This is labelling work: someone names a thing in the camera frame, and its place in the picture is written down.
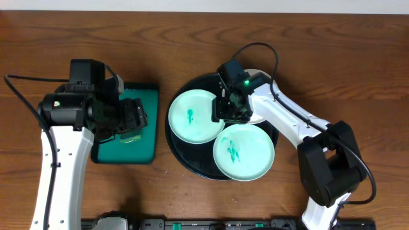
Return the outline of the green yellow sponge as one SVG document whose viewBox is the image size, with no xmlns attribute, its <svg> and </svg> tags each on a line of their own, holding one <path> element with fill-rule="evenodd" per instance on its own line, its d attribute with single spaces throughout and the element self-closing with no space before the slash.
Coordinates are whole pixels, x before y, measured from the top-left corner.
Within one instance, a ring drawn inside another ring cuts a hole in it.
<svg viewBox="0 0 409 230">
<path fill-rule="evenodd" d="M 135 129 L 120 135 L 120 143 L 137 141 L 142 136 L 142 129 Z"/>
</svg>

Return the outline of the white plate green stain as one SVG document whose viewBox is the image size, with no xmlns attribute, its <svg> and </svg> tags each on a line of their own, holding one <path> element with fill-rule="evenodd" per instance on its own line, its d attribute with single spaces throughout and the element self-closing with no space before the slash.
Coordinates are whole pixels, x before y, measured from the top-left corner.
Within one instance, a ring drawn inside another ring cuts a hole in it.
<svg viewBox="0 0 409 230">
<path fill-rule="evenodd" d="M 253 77 L 253 75 L 256 75 L 257 73 L 263 73 L 264 75 L 267 76 L 268 80 L 271 80 L 271 76 L 268 73 L 264 72 L 263 70 L 248 68 L 248 69 L 245 69 L 244 71 L 247 72 L 251 77 Z M 268 84 L 268 92 L 266 94 L 268 96 L 272 96 L 269 84 Z M 247 97 L 247 99 L 249 99 L 249 104 L 250 104 L 250 106 L 252 106 L 252 102 L 250 101 L 250 97 L 251 96 L 249 95 Z M 256 124 L 262 123 L 264 121 L 266 121 L 266 119 L 264 117 L 259 116 L 259 114 L 252 111 L 252 116 L 251 116 L 250 120 L 248 121 L 248 124 L 256 125 Z"/>
</svg>

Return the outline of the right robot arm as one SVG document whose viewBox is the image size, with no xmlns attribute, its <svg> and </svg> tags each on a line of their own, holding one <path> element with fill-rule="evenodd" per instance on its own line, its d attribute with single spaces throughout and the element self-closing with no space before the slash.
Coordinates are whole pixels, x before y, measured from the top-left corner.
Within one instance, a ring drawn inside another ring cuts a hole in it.
<svg viewBox="0 0 409 230">
<path fill-rule="evenodd" d="M 246 124 L 262 117 L 297 149 L 300 179 L 309 196 L 298 229 L 333 229 L 342 205 L 368 175 L 351 127 L 312 115 L 283 94 L 272 76 L 246 72 L 236 59 L 217 69 L 221 90 L 212 121 Z"/>
</svg>

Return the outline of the light green plate front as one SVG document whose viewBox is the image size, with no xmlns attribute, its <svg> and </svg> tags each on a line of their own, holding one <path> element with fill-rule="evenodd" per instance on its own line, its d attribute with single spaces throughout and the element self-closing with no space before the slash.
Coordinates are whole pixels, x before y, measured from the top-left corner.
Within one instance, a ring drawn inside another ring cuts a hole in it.
<svg viewBox="0 0 409 230">
<path fill-rule="evenodd" d="M 270 136 L 255 125 L 231 125 L 218 135 L 213 159 L 218 169 L 236 181 L 264 176 L 273 165 L 275 147 Z"/>
</svg>

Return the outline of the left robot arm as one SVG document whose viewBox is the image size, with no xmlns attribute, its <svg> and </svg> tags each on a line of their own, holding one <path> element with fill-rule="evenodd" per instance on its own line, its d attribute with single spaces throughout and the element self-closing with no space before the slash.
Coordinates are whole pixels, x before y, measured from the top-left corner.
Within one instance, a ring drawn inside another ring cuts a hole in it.
<svg viewBox="0 0 409 230">
<path fill-rule="evenodd" d="M 42 170 L 31 229 L 80 229 L 84 176 L 94 144 L 134 137 L 148 125 L 141 99 L 119 96 L 124 83 L 94 59 L 73 59 L 67 84 L 45 95 L 35 114 L 42 125 Z"/>
</svg>

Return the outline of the light green plate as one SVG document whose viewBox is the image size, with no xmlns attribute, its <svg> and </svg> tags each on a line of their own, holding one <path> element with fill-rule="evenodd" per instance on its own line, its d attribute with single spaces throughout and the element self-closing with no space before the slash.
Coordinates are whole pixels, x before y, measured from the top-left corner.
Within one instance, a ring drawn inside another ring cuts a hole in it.
<svg viewBox="0 0 409 230">
<path fill-rule="evenodd" d="M 177 96 L 168 112 L 173 133 L 190 144 L 214 140 L 224 129 L 225 122 L 212 121 L 212 101 L 216 96 L 203 89 L 191 89 Z"/>
<path fill-rule="evenodd" d="M 273 165 L 275 147 L 270 136 L 255 125 L 231 125 L 218 135 L 213 159 L 218 169 L 236 181 L 264 176 Z"/>
</svg>

